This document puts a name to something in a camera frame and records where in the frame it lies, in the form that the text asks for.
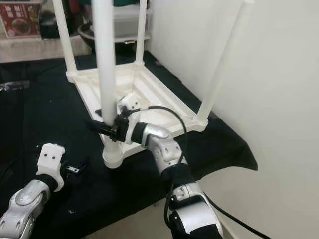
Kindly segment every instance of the white pipe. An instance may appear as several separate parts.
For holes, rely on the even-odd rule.
[[[101,91],[102,118],[105,124],[113,125],[116,117],[115,54],[113,29],[113,0],[92,0],[96,61]],[[104,140],[103,159],[109,168],[121,165],[120,145],[110,138]]]
[[[223,55],[219,60],[218,66],[212,77],[212,80],[210,81],[206,95],[204,96],[202,104],[200,105],[197,115],[194,118],[194,120],[197,121],[199,124],[207,124],[208,115],[215,104],[216,97],[223,83],[222,74],[227,70],[227,64],[225,63],[230,60],[232,51],[234,51],[235,46],[237,45],[238,41],[245,31],[254,4],[254,0],[244,0],[239,9],[236,21],[233,25],[233,29],[227,40]]]
[[[143,65],[144,53],[144,38],[145,38],[145,24],[146,24],[146,7],[147,0],[140,1],[139,26],[138,26],[138,41],[136,45],[136,59],[135,64]]]
[[[75,65],[68,27],[66,25],[62,0],[53,0],[53,6],[55,11],[56,23],[58,25],[60,39],[62,43],[66,69],[68,73],[72,73],[75,72],[77,69]]]

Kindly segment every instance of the black tablecloth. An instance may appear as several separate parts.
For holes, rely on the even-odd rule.
[[[116,60],[132,62],[134,54],[117,55]],[[79,69],[96,67],[94,55],[77,57],[76,63]],[[147,52],[145,64],[194,111],[199,108],[200,100]],[[63,190],[52,195],[36,221],[33,239],[80,238],[165,196],[148,151],[126,158],[117,169],[105,167],[101,140],[86,128],[89,115],[65,71],[63,59],[0,66],[2,82],[30,80],[26,90],[0,92],[0,173],[7,169],[0,182],[0,215],[12,194],[35,175],[37,145],[63,145],[64,160],[73,166],[87,162],[80,176],[70,176]],[[183,137],[177,141],[183,144]],[[204,132],[189,133],[187,153],[196,179],[230,166],[257,170],[246,142],[217,117],[209,118]]]

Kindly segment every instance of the cardboard box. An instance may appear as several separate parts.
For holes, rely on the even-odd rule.
[[[40,2],[0,1],[0,14],[8,38],[40,37]]]

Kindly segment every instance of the white wall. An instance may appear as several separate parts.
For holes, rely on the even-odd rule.
[[[194,76],[192,62],[200,69],[203,62],[198,55],[205,54],[204,42],[183,53],[171,45],[175,40],[169,33],[213,12],[213,7],[205,7],[206,13],[189,8],[187,21],[161,25],[169,14],[182,17],[176,11],[181,1],[153,2],[153,33],[161,38],[160,43],[153,40],[151,53],[202,98],[199,81],[206,79],[187,75]],[[196,6],[199,1],[191,2]],[[204,22],[201,30],[190,25],[188,34],[208,31],[209,24]],[[187,63],[173,62],[183,59]],[[213,111],[248,142],[259,170],[219,170],[202,180],[203,188],[221,207],[272,238],[318,238],[319,1],[256,0],[242,41],[227,65]],[[258,238],[227,222],[239,238]]]

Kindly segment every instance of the white bracket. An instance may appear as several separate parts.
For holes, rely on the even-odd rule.
[[[64,186],[63,178],[60,175],[61,159],[65,148],[57,144],[46,143],[43,145],[38,160],[38,171],[36,175],[50,175],[58,183],[55,192],[60,191]]]

